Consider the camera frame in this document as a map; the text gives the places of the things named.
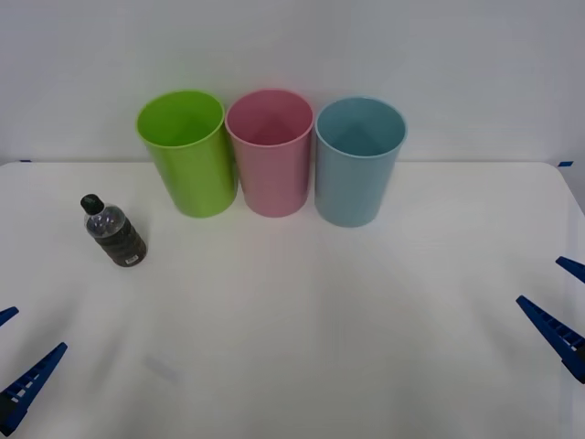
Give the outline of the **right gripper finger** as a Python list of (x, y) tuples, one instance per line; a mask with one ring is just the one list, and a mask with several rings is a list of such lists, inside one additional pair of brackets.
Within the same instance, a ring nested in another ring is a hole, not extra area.
[(560, 266), (561, 268), (563, 268), (564, 270), (566, 270), (568, 273), (570, 273), (571, 275), (576, 277), (581, 282), (585, 282), (585, 265), (584, 264), (582, 264), (580, 262), (573, 261), (573, 260), (566, 258), (566, 257), (558, 257), (555, 260), (555, 263), (558, 266)]
[(571, 375), (584, 383), (584, 337), (558, 321), (523, 295), (516, 299), (527, 318), (555, 350)]

